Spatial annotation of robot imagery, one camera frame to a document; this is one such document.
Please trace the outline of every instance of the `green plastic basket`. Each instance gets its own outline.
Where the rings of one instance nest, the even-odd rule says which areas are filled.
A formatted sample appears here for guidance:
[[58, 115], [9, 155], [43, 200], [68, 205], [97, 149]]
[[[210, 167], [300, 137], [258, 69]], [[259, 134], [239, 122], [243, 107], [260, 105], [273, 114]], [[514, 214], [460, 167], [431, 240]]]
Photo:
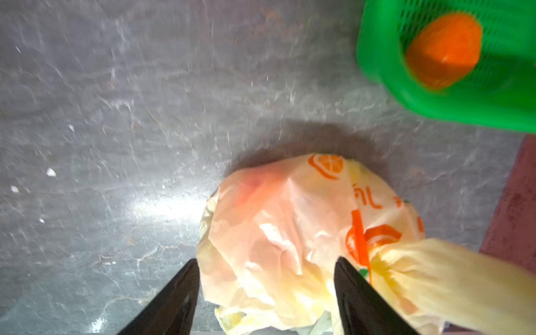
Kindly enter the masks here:
[[[474, 71], [431, 92], [410, 74], [404, 52], [439, 16], [465, 12], [483, 26]], [[406, 108], [424, 116], [536, 132], [536, 0], [366, 0], [359, 65]]]

